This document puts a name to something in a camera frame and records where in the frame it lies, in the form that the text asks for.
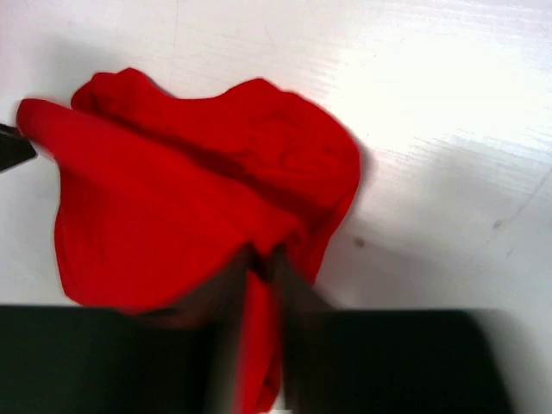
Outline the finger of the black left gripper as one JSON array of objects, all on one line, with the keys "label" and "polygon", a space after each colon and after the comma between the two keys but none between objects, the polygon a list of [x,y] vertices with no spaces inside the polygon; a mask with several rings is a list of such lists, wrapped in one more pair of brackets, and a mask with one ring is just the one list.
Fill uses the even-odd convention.
[{"label": "finger of the black left gripper", "polygon": [[29,139],[17,128],[0,125],[0,172],[19,166],[34,159],[37,153]]}]

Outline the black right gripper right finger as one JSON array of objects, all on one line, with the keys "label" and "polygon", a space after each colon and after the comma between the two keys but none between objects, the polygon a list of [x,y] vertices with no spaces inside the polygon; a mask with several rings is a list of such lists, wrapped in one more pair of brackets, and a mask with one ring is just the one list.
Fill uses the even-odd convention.
[{"label": "black right gripper right finger", "polygon": [[294,413],[511,413],[484,331],[462,310],[338,310],[282,249],[285,403]]}]

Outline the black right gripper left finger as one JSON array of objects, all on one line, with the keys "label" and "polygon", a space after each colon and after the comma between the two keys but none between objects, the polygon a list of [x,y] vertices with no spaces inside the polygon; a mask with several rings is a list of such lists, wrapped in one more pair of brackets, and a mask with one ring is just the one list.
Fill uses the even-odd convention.
[{"label": "black right gripper left finger", "polygon": [[230,413],[245,278],[241,249],[178,302],[139,316],[98,307],[1,309],[4,413]]}]

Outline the red t-shirt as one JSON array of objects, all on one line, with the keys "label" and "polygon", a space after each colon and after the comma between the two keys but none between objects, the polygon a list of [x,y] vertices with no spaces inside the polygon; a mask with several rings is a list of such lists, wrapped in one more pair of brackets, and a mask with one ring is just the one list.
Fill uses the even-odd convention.
[{"label": "red t-shirt", "polygon": [[100,72],[69,106],[23,99],[16,125],[60,170],[65,295],[128,314],[176,302],[245,245],[284,245],[314,282],[361,179],[349,132],[263,78],[180,99],[135,69]]}]

